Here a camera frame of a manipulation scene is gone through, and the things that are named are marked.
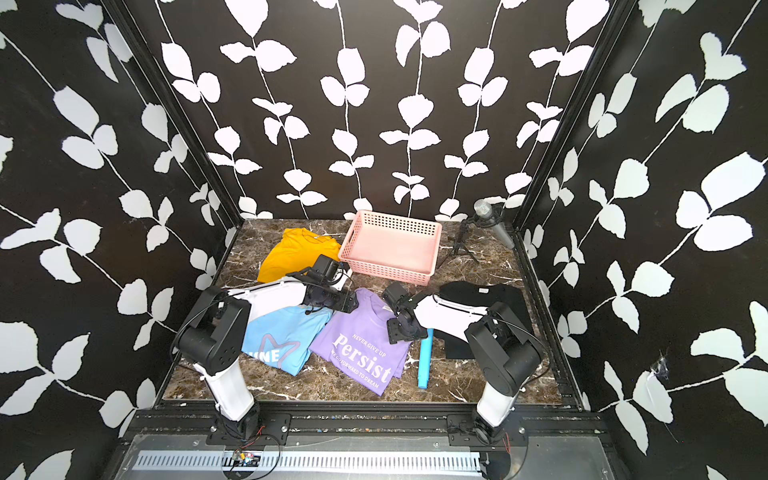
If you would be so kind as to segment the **yellow t-shirt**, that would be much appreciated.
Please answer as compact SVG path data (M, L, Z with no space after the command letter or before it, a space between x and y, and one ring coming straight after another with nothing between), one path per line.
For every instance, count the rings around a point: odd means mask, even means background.
M312 267L321 255L338 261L340 249L339 242L330 236L318 235L304 228L286 229L281 241L262 262L257 281L274 282L289 273Z

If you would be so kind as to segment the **purple t-shirt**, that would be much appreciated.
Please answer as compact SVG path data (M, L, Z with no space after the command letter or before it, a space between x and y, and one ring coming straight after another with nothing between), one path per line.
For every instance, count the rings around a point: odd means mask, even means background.
M359 288L356 299L354 311L332 315L310 351L382 396L392 379L402 376L411 344L389 341L387 322L395 315L379 295Z

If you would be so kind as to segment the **light blue t-shirt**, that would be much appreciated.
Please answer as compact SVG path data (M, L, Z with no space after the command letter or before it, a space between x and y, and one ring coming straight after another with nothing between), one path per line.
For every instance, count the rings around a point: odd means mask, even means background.
M296 376L310 357L311 343L332 315L327 308L293 306L258 317L248 324L242 352Z

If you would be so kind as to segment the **pink plastic basket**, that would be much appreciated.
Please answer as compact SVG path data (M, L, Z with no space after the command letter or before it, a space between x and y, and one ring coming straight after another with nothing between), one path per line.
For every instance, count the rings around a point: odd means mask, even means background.
M442 225L374 211L359 211L339 258L355 273L426 286L436 270Z

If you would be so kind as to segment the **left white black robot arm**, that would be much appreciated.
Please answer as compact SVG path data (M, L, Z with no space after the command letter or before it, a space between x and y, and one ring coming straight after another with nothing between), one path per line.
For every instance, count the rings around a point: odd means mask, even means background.
M236 426L254 422L258 406L239 365L247 326L256 318L294 306L350 313L357 307L345 286L349 266L333 261L245 289L204 290L180 326L171 352L192 363L213 393L218 412Z

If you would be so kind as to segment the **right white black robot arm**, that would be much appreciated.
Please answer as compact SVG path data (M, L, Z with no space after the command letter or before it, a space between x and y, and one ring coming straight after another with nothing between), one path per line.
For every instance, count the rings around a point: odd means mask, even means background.
M394 282L383 293L394 317L387 321L389 342L423 340L442 331L467 343L486 384L475 410L475 429L495 433L515 400L548 354L546 345L504 302L468 306L421 292L410 295Z

